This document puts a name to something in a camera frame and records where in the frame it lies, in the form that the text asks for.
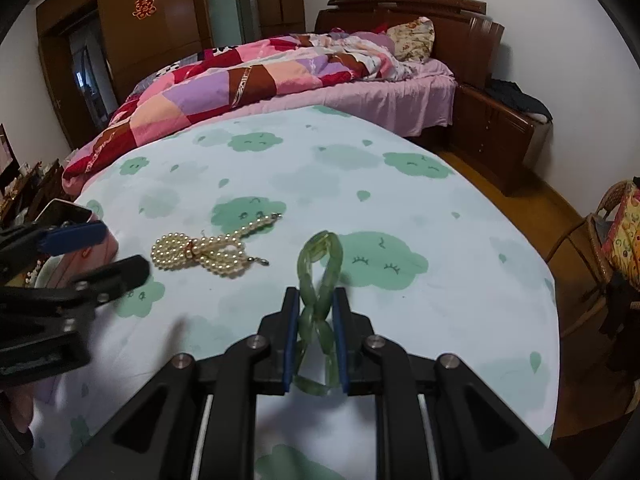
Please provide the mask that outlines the left hand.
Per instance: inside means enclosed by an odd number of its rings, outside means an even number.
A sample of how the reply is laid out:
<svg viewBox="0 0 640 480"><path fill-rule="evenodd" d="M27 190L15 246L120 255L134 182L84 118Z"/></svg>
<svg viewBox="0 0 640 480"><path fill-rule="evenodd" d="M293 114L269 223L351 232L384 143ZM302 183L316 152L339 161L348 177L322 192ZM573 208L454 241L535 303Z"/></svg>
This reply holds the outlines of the left hand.
<svg viewBox="0 0 640 480"><path fill-rule="evenodd" d="M35 385L22 385L1 391L1 434L17 454L34 446L29 426L34 419Z"/></svg>

